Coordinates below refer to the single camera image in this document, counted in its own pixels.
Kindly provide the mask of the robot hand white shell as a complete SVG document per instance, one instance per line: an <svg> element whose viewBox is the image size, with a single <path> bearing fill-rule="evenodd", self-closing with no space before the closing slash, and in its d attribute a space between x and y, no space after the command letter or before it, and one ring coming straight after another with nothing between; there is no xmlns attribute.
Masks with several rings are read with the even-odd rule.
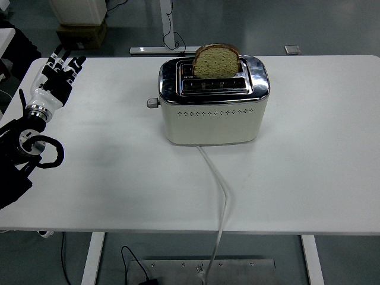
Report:
<svg viewBox="0 0 380 285"><path fill-rule="evenodd" d="M85 56L69 58L71 51L61 56L63 46L59 45L40 68L30 88L31 99L24 108L50 121L58 109L65 106L72 92L72 85L86 61Z"/></svg>

